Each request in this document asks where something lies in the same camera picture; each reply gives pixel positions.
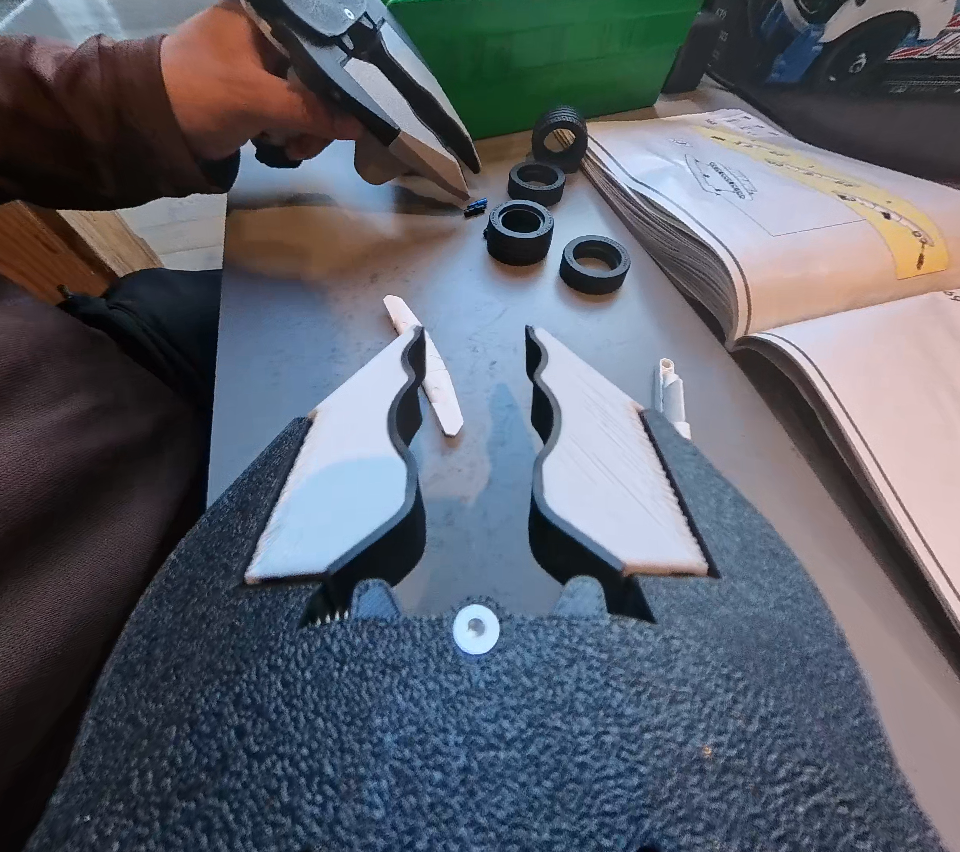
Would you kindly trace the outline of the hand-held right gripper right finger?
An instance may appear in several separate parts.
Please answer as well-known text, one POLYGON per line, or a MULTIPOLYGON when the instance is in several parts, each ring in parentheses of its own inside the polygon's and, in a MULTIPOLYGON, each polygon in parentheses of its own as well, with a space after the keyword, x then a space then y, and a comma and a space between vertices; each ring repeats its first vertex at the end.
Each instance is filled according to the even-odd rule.
POLYGON ((544 328, 525 329, 533 385, 530 539, 555 578, 705 577, 710 563, 643 406, 544 328))

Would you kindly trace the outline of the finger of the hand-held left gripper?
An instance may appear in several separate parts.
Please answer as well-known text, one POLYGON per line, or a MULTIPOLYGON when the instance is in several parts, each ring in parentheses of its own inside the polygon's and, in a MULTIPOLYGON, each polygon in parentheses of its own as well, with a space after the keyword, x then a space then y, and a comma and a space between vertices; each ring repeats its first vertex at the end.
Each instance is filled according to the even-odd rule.
POLYGON ((469 169, 414 115, 374 60, 349 57, 343 70, 358 104, 367 106, 371 117, 385 126, 385 130, 377 125, 368 127, 377 147, 357 146, 355 165, 362 177, 382 184, 409 173, 436 186, 452 202, 467 203, 469 169))
POLYGON ((439 81, 397 29, 379 29, 373 63, 399 91, 414 115, 472 173, 482 169, 474 139, 439 81))

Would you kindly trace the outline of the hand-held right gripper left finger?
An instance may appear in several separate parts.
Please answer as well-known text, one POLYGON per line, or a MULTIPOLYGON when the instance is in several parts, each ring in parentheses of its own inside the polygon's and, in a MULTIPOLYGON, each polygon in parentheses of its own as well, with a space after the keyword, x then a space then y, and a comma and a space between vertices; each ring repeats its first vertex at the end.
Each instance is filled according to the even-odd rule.
POLYGON ((411 443, 423 423, 426 331, 411 326, 308 416, 293 466, 246 568, 246 583, 397 583, 426 542, 411 443))

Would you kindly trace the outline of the long white pointed panel piece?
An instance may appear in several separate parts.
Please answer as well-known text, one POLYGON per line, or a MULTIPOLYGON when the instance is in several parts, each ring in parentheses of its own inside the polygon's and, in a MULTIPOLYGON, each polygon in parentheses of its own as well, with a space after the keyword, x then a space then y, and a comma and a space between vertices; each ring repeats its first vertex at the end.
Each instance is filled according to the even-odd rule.
MULTIPOLYGON (((398 336, 412 326, 422 323, 412 309, 399 296, 387 295, 383 299, 390 322, 398 336)), ((424 331, 425 375, 422 383, 428 402, 433 408, 442 433, 449 438, 458 436, 464 426, 464 416, 455 392, 450 371, 439 353, 431 334, 424 331)))

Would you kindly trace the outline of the person's left forearm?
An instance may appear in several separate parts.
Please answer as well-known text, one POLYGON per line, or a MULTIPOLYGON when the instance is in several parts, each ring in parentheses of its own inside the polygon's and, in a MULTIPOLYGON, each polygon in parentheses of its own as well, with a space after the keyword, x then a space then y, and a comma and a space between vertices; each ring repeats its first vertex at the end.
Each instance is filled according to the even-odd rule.
POLYGON ((117 210, 230 190, 240 153, 191 152, 163 81, 163 40, 2 37, 2 202, 117 210))

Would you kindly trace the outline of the grey desk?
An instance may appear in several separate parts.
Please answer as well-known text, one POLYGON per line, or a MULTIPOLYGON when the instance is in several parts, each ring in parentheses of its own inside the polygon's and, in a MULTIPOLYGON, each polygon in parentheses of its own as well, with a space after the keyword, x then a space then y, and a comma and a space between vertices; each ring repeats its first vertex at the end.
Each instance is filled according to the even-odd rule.
POLYGON ((864 498, 790 378, 730 354, 713 318, 679 292, 582 174, 555 210, 546 261, 494 260, 486 218, 369 186, 336 143, 297 170, 245 149, 225 219, 209 499, 294 417, 395 336, 383 298, 402 297, 450 370, 464 426, 446 438, 428 404, 414 440, 426 550, 397 587, 404 610, 440 615, 489 598, 542 616, 561 592, 531 554, 531 423, 525 328, 553 333, 643 405, 672 358, 694 443, 795 552, 829 605, 918 803, 958 850, 958 638, 926 582, 864 498), (560 277, 587 234, 623 245, 621 288, 593 296, 560 277))

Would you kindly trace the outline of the person's left hand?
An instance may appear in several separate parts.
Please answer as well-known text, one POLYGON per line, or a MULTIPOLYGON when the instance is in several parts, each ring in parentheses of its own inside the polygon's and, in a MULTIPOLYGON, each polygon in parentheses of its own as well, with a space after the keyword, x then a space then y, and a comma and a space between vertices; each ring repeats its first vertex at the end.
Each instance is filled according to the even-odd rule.
POLYGON ((290 159, 307 160, 364 134, 354 116, 282 77, 284 56, 241 0, 189 18, 162 40, 160 61, 176 122, 200 160, 221 161, 263 135, 283 143, 290 159))

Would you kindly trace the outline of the green plastic bin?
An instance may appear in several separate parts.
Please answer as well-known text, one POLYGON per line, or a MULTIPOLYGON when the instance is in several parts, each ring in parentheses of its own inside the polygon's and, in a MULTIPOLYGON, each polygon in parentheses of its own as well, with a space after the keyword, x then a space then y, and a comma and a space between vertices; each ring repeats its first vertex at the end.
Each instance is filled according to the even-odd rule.
POLYGON ((382 0, 474 139, 654 105, 705 0, 382 0))

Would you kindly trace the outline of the white beam with cylinders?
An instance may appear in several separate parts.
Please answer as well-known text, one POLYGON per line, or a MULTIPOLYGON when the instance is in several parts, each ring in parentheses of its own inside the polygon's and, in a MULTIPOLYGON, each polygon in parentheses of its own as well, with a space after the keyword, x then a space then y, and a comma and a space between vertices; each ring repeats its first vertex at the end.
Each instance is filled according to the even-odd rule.
POLYGON ((654 410, 663 415, 681 437, 692 439, 685 384, 674 361, 666 357, 658 362, 654 373, 654 410))

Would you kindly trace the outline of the black rubber toy tyre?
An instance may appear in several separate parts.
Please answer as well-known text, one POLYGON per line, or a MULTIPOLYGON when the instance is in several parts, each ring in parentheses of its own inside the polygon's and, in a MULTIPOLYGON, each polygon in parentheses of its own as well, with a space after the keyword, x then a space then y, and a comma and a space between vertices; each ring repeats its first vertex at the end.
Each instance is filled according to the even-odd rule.
POLYGON ((619 242, 597 234, 578 236, 565 246, 559 276, 575 291, 602 296, 618 291, 632 266, 619 242))
POLYGON ((534 202, 551 209, 564 196, 566 184, 567 174, 557 164, 525 161, 510 170, 508 194, 513 199, 534 202))
POLYGON ((502 264, 535 265, 546 259, 555 220, 546 207, 526 199, 510 199, 488 216, 487 252, 502 264))
POLYGON ((532 130, 532 156, 564 173, 579 172, 589 149, 589 128, 582 114, 569 106, 544 112, 532 130))

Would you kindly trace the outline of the person's black garment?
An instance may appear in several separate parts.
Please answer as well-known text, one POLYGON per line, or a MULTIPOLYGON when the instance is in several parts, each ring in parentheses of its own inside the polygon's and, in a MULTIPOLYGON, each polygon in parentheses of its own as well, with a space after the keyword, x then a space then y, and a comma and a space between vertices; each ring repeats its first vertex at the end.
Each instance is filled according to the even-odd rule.
POLYGON ((117 279, 98 296, 62 285, 57 306, 107 335, 210 422, 222 284, 222 269, 143 269, 117 279))

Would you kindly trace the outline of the person's brown-shirted torso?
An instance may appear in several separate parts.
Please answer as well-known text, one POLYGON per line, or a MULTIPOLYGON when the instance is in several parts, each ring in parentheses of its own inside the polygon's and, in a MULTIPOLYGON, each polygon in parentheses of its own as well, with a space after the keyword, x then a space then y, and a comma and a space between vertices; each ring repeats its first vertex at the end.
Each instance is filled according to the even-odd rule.
POLYGON ((205 507, 211 421, 6 279, 1 312, 1 841, 20 850, 132 608, 205 507))

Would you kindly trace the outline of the open instruction booklet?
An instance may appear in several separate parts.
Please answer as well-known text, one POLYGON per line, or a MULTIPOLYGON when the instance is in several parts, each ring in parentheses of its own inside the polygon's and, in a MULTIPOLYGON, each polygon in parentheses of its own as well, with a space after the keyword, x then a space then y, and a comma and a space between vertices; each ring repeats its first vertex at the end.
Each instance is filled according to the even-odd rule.
POLYGON ((959 193, 720 110, 588 126, 582 171, 812 407, 959 624, 959 193))

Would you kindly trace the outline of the wooden bench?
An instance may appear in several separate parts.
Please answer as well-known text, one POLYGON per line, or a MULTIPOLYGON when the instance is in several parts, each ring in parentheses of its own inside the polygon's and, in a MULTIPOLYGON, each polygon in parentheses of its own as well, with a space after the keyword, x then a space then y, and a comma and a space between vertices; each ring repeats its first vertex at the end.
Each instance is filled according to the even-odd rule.
POLYGON ((1 206, 1 274, 42 301, 63 293, 99 295, 130 273, 162 261, 117 211, 1 206))

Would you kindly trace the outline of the toy car set box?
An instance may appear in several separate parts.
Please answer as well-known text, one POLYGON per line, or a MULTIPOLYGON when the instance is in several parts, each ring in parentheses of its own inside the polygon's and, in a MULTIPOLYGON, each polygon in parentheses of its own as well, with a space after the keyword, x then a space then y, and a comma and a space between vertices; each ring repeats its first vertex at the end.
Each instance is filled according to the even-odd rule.
POLYGON ((704 71, 813 145, 958 186, 959 0, 705 0, 704 71))

